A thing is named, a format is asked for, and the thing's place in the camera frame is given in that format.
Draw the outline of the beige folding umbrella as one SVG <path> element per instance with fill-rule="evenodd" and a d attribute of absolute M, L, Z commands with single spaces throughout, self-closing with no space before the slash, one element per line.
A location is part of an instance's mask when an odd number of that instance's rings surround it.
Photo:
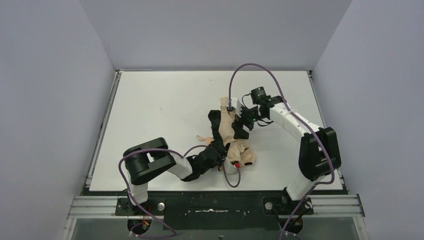
<path fill-rule="evenodd" d="M 251 166 L 257 158 L 256 153 L 249 146 L 247 139 L 234 139 L 234 130 L 232 123 L 235 120 L 236 114 L 234 112 L 228 112 L 226 109 L 226 100 L 228 97 L 220 98 L 220 111 L 218 116 L 217 134 L 211 137 L 202 137 L 197 135 L 196 138 L 205 143 L 207 146 L 211 144 L 217 144 L 219 140 L 222 140 L 222 144 L 225 146 L 229 144 L 227 156 L 224 161 L 228 159 L 236 167 L 243 168 Z"/>

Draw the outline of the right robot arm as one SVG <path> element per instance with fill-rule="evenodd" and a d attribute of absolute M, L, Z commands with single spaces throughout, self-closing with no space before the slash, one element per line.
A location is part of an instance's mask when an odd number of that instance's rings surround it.
<path fill-rule="evenodd" d="M 253 107 L 231 98 L 225 104 L 235 112 L 232 127 L 238 138 L 248 139 L 243 128 L 254 128 L 256 122 L 267 119 L 286 130 L 299 142 L 296 175 L 284 191 L 292 201 L 299 201 L 317 185 L 329 185 L 336 179 L 336 170 L 341 166 L 337 134 L 331 127 L 323 128 L 312 123 L 284 102 L 281 96 L 270 96 L 265 89 L 257 87 L 248 94 Z"/>

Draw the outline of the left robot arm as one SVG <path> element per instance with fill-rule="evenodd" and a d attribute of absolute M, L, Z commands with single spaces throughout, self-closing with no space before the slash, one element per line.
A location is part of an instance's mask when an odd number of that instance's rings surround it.
<path fill-rule="evenodd" d="M 198 154 L 183 156 L 170 150 L 166 140 L 159 137 L 127 149 L 123 162 L 129 178 L 128 198 L 132 205 L 148 200 L 148 182 L 164 172 L 183 182 L 197 180 L 208 170 L 221 166 L 229 144 L 214 140 Z"/>

